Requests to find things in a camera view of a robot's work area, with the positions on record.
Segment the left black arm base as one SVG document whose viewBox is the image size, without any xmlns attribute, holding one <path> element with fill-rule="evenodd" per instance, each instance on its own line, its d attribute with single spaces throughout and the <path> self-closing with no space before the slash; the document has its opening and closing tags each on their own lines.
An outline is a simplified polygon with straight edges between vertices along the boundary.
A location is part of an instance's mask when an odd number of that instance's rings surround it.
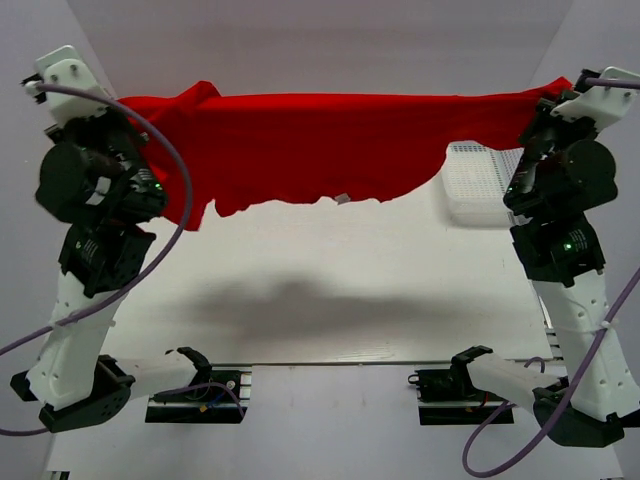
<svg viewBox="0 0 640 480">
<path fill-rule="evenodd" d="M 177 394 L 158 394 L 147 403 L 148 424 L 237 425 L 249 405 L 252 372 L 214 369 L 208 382 L 223 384 Z"/>
</svg>

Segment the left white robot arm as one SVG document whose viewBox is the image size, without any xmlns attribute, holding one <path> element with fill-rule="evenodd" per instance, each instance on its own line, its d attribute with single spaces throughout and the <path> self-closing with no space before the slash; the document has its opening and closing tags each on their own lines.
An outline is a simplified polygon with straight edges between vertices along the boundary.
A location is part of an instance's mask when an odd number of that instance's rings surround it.
<svg viewBox="0 0 640 480">
<path fill-rule="evenodd" d="M 108 109 L 47 134 L 54 145 L 35 199 L 69 229 L 47 338 L 35 365 L 10 385 L 22 400 L 39 401 L 41 423 L 60 433 L 109 420 L 131 396 L 134 376 L 101 349 L 155 239 L 140 226 L 162 213 L 168 197 L 123 114 Z"/>
</svg>

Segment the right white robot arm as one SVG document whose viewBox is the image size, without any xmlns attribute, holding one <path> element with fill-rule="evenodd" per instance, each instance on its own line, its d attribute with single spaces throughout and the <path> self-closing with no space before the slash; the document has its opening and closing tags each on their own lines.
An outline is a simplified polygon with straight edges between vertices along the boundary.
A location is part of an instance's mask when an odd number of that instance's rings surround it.
<svg viewBox="0 0 640 480">
<path fill-rule="evenodd" d="M 522 407 L 561 446 L 611 445 L 639 407 L 606 299 L 604 254 L 586 217 L 617 196 L 614 157 L 597 137 L 627 108 L 625 99 L 601 90 L 540 101 L 503 198 L 520 220 L 511 229 L 514 249 L 548 312 L 566 376 L 529 370 L 484 346 L 451 361 L 459 396 L 487 391 Z"/>
</svg>

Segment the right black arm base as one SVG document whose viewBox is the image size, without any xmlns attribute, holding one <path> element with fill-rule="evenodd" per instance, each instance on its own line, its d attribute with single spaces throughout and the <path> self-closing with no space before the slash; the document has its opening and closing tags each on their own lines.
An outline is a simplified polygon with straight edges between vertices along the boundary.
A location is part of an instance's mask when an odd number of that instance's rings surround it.
<svg viewBox="0 0 640 480">
<path fill-rule="evenodd" d="M 416 389 L 421 426 L 479 426 L 503 399 L 471 389 L 463 392 L 448 369 L 421 369 L 407 377 Z"/>
</svg>

